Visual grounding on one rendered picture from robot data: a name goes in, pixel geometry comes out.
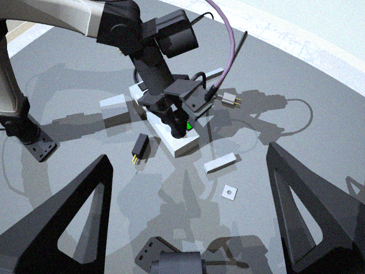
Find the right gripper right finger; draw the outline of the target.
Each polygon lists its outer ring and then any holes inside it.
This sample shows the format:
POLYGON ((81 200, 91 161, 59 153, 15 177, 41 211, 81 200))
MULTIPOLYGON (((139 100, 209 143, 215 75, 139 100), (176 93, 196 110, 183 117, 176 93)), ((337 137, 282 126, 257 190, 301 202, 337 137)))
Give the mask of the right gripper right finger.
POLYGON ((287 274, 365 273, 365 204, 312 172, 276 142, 266 162, 287 274), (290 187, 323 233, 316 245, 290 187))

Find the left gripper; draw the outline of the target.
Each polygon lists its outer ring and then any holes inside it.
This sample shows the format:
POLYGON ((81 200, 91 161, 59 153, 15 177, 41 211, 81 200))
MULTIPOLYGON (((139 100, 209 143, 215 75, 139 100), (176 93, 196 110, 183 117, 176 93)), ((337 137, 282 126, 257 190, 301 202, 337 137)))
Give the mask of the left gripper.
POLYGON ((158 69, 153 66, 145 71, 138 71, 148 92, 137 101, 173 130, 178 130, 172 104, 178 108, 180 98, 195 113, 210 99, 202 87, 202 80, 190 80, 187 74, 171 74, 164 59, 158 64, 158 69))

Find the white power strip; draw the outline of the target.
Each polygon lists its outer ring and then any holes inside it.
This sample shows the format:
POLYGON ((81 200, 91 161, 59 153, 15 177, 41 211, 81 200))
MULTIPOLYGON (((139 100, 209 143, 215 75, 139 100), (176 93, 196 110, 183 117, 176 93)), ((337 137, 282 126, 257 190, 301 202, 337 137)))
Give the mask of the white power strip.
POLYGON ((146 92, 148 92, 148 89, 143 81, 129 87, 129 90, 133 100, 141 109, 149 123, 152 125, 152 127, 157 132, 158 136, 161 138, 161 140, 166 145, 174 158, 188 151, 195 145, 199 144, 200 136, 189 124, 189 122, 187 122, 186 135, 182 138, 174 137, 172 136, 170 126, 167 125, 165 121, 148 111, 146 107, 140 106, 137 100, 142 97, 146 92))

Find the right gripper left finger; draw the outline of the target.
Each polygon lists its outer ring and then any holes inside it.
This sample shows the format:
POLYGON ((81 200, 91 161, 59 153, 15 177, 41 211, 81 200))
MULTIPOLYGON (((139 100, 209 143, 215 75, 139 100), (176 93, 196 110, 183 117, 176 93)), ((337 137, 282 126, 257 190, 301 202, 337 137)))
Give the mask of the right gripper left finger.
POLYGON ((104 274, 113 167, 100 155, 69 184, 0 235, 0 267, 20 274, 104 274), (73 258, 58 239, 94 191, 73 258))

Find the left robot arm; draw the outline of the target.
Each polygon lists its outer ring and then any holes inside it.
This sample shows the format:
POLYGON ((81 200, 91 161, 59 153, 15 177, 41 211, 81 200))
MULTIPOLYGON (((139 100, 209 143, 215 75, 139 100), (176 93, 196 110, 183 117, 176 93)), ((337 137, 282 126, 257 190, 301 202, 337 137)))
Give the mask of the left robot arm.
POLYGON ((133 0, 0 0, 0 123, 7 136, 16 136, 40 163, 57 144, 28 116, 30 104, 8 55, 6 20, 65 28, 118 47, 139 72, 153 66, 158 69, 163 55, 170 59, 199 47, 182 9, 143 23, 133 0))

